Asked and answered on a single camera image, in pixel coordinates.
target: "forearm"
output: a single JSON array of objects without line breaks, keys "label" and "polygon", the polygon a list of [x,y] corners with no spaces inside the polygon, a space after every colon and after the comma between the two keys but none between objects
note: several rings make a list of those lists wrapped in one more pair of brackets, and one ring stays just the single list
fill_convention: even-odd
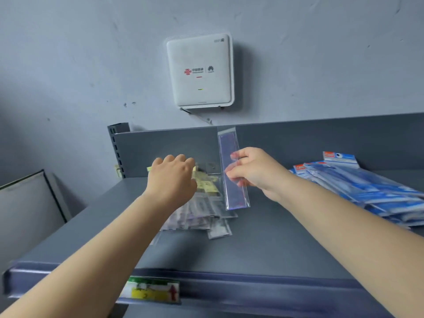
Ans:
[{"label": "forearm", "polygon": [[296,176],[284,174],[278,192],[280,203],[392,314],[421,314],[422,237]]},{"label": "forearm", "polygon": [[1,318],[106,317],[141,255],[172,212],[163,208],[149,197],[137,198]]}]

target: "wall-mounted router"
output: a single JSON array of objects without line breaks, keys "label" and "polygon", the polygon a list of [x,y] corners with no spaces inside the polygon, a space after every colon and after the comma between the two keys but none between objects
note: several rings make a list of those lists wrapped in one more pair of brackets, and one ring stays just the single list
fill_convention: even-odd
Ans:
[{"label": "wall-mounted router", "polygon": [[166,47],[172,91],[178,107],[232,105],[233,42],[229,33],[171,38]]}]

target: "left arm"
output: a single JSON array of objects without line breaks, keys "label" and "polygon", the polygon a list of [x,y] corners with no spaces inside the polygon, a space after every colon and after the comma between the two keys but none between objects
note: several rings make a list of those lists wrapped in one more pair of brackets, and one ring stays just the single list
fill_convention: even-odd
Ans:
[{"label": "left arm", "polygon": [[146,191],[0,318],[106,317],[150,241],[194,195],[194,164],[184,155],[156,159]]}]

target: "wall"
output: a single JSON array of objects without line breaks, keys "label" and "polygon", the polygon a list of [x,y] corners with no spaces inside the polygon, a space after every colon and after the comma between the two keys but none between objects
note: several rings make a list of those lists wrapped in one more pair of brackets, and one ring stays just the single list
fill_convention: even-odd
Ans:
[{"label": "wall", "polygon": [[164,40],[230,31],[213,124],[424,111],[424,0],[1,0],[0,112],[74,212],[114,185],[106,126],[206,125],[172,103]]}]

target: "hand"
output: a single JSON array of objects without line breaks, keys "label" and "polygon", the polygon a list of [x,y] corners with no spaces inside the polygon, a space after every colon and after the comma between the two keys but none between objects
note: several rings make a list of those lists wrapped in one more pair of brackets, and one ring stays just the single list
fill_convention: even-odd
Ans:
[{"label": "hand", "polygon": [[278,183],[291,175],[289,171],[260,148],[246,147],[232,153],[231,158],[240,158],[225,169],[232,181],[239,187],[259,187],[268,198],[279,201]]},{"label": "hand", "polygon": [[194,166],[194,159],[186,159],[183,154],[177,157],[168,155],[164,160],[158,157],[152,164],[143,195],[174,212],[187,203],[197,190],[196,180],[191,178]]}]

